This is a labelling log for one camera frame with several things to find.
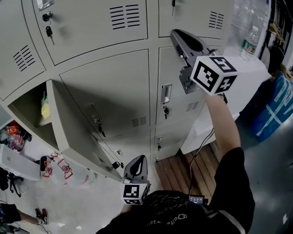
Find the locker door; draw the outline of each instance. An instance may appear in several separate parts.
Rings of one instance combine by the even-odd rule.
[[[163,160],[177,153],[187,137],[194,121],[177,121],[156,128],[154,160]]]
[[[52,80],[46,82],[50,118],[59,151],[83,167],[120,181],[119,173],[110,169],[106,154],[76,118],[77,114],[68,105],[60,85],[64,86]]]
[[[127,165],[131,160],[144,154],[150,162],[150,132],[133,131],[119,137],[105,140],[112,153]]]
[[[172,16],[170,0],[159,0],[159,36],[169,37],[173,29],[182,29],[197,37],[222,39],[233,13],[233,0],[176,1]]]
[[[103,139],[149,126],[147,50],[101,59],[60,76],[97,132],[101,123]]]
[[[0,98],[45,71],[33,45],[21,0],[0,1]]]
[[[184,66],[183,60],[177,55],[174,47],[160,48],[157,125],[170,124],[183,118],[192,118],[195,121],[200,113],[204,103],[203,92],[197,90],[185,94],[179,80],[180,70]],[[163,85],[168,84],[172,84],[170,101],[163,104],[161,102]],[[169,109],[167,119],[164,115],[164,106]]]
[[[55,64],[98,48],[147,38],[145,0],[55,0],[42,11],[33,0],[40,31]],[[53,12],[53,40],[42,15]]]

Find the blue tarp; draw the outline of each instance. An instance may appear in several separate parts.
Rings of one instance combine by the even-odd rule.
[[[267,139],[293,113],[293,88],[282,72],[275,78],[273,92],[265,109],[251,125],[260,141]]]

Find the white box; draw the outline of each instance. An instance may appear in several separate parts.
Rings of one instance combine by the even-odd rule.
[[[120,184],[120,197],[126,205],[142,205],[149,191],[148,184]]]
[[[191,80],[209,95],[221,94],[233,86],[239,72],[231,65],[232,57],[198,56]]]

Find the wooden pallet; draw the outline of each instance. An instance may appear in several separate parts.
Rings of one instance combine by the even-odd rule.
[[[185,194],[190,188],[190,167],[192,168],[191,195],[204,195],[212,199],[215,191],[215,174],[219,165],[209,145],[204,146],[193,159],[196,151],[188,154],[177,154],[156,163],[157,173],[164,190],[177,190]]]

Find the label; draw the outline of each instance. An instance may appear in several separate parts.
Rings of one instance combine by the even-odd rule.
[[[254,46],[253,44],[250,44],[248,41],[245,40],[245,43],[244,43],[243,48],[244,48],[244,50],[246,50],[248,53],[250,53],[250,54],[254,54],[254,53],[255,53],[256,46]]]

